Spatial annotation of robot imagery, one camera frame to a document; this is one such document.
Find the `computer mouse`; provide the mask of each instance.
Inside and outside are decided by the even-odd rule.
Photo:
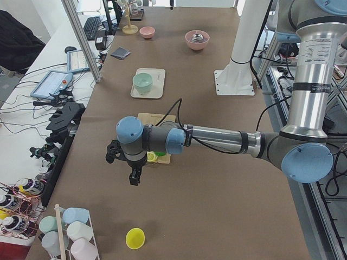
[[[65,53],[67,53],[68,51],[73,51],[73,50],[77,50],[76,47],[68,46],[65,48]]]

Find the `gray floor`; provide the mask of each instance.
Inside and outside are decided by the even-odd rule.
[[[9,95],[11,95],[19,81],[20,78],[8,77],[0,70],[0,107],[2,107],[3,101],[6,101]]]

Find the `black cloth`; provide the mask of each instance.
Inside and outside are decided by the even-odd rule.
[[[8,70],[21,71],[30,67],[45,44],[33,32],[0,10],[0,65]]]

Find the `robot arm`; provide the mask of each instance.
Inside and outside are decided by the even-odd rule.
[[[267,160],[302,183],[326,176],[333,156],[322,130],[338,39],[347,31],[347,2],[281,0],[278,31],[297,33],[300,52],[287,125],[280,133],[245,133],[175,123],[143,124],[134,117],[117,124],[117,140],[106,160],[125,160],[132,168],[130,183],[138,185],[146,151],[179,154],[184,146],[204,145],[226,153],[248,153]]]

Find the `black box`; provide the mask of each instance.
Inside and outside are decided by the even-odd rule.
[[[107,41],[106,30],[97,31],[97,33],[95,34],[95,47],[97,48],[97,50],[105,50],[106,41]]]

